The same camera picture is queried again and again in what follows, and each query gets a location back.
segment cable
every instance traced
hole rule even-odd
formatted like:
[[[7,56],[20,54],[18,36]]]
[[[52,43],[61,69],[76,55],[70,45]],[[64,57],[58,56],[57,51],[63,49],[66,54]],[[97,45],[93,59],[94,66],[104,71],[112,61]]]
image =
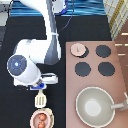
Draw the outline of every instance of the cable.
[[[5,4],[3,4],[3,2],[1,2],[1,1],[0,1],[0,3],[4,6],[4,10],[1,11],[0,13],[7,11]]]
[[[4,6],[4,10],[6,10],[5,4],[3,4],[3,2],[0,1],[0,3]]]
[[[4,9],[5,9],[5,10],[1,11],[0,13],[2,13],[2,12],[7,12],[7,13],[8,13],[8,17],[9,17],[9,11],[11,10],[11,9],[10,9],[10,5],[11,5],[12,1],[9,3],[8,9],[6,8],[5,4],[3,4],[3,3],[0,1],[0,3],[4,6]]]
[[[11,2],[9,3],[8,12],[7,12],[7,13],[8,13],[8,17],[9,17],[9,11],[11,10],[11,9],[10,9],[10,6],[11,6],[11,3],[12,3],[12,2],[13,2],[13,0],[11,0]]]
[[[71,17],[69,18],[67,24],[66,24],[61,30],[59,30],[58,33],[60,33],[62,30],[64,30],[64,29],[68,26],[70,20],[72,19],[73,14],[74,14],[74,1],[75,1],[75,0],[72,0],[72,2],[73,2],[73,6],[72,6],[72,7],[73,7],[72,15],[71,15]]]

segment wooden surface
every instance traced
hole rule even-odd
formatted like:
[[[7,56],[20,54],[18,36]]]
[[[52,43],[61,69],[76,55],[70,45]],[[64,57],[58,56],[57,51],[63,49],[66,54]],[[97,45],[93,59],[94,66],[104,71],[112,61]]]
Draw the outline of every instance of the wooden surface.
[[[128,33],[128,20],[123,25],[120,33],[118,34],[117,38],[115,39],[116,44],[122,44],[122,46],[117,46],[117,52],[118,54],[125,54],[125,56],[120,56],[120,64],[123,72],[123,77],[125,81],[125,86],[128,92],[128,46],[125,46],[125,44],[128,44],[128,35],[121,35],[122,33]]]
[[[75,43],[84,44],[89,49],[89,54],[85,58],[75,57],[71,54],[70,48]],[[107,58],[97,56],[95,50],[98,45],[107,45],[111,48],[111,55]],[[86,62],[91,67],[88,76],[80,77],[75,73],[75,65],[78,62]],[[115,67],[112,76],[102,76],[98,71],[101,62],[110,62]],[[78,117],[75,110],[75,100],[80,91],[89,86],[96,86],[106,90],[115,103],[125,100],[124,92],[126,87],[122,75],[119,58],[115,42],[113,41],[81,41],[66,43],[66,128],[90,128]],[[128,110],[118,111],[108,126],[105,128],[128,128]]]

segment black tabletop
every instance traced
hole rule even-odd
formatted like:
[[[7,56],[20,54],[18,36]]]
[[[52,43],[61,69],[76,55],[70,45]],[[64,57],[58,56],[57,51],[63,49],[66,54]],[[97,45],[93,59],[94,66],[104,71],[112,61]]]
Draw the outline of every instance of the black tabletop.
[[[56,16],[58,31],[70,17]],[[34,111],[37,91],[16,90],[13,78],[7,72],[7,60],[21,39],[46,39],[43,17],[10,17],[7,20],[3,46],[0,50],[0,127],[30,128],[30,118]],[[73,17],[68,27],[59,33],[62,48],[61,60],[47,66],[37,64],[42,73],[55,73],[59,77],[56,85],[48,85],[45,94],[48,108],[55,116],[54,128],[66,128],[66,67],[65,43],[67,41],[107,41],[111,40],[107,16]]]

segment small bowl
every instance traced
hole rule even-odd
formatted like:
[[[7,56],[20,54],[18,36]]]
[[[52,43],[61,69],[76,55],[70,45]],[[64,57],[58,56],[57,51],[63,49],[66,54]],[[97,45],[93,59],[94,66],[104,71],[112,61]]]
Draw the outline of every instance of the small bowl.
[[[37,110],[33,113],[31,120],[30,120],[31,128],[38,128],[38,124],[39,124],[39,122],[41,122],[41,120],[39,119],[39,115],[42,113],[47,116],[47,119],[44,121],[45,128],[52,128],[51,123],[53,120],[51,119],[51,115],[45,110]]]

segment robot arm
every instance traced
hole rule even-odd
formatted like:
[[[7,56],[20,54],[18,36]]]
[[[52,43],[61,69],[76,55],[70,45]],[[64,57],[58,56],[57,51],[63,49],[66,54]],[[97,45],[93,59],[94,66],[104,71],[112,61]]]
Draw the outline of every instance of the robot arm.
[[[55,16],[51,0],[20,0],[24,5],[38,10],[44,17],[47,40],[21,40],[14,54],[7,62],[8,72],[14,77],[14,85],[38,85],[46,82],[57,83],[56,75],[41,77],[37,63],[54,65],[61,58],[61,47],[58,41]]]

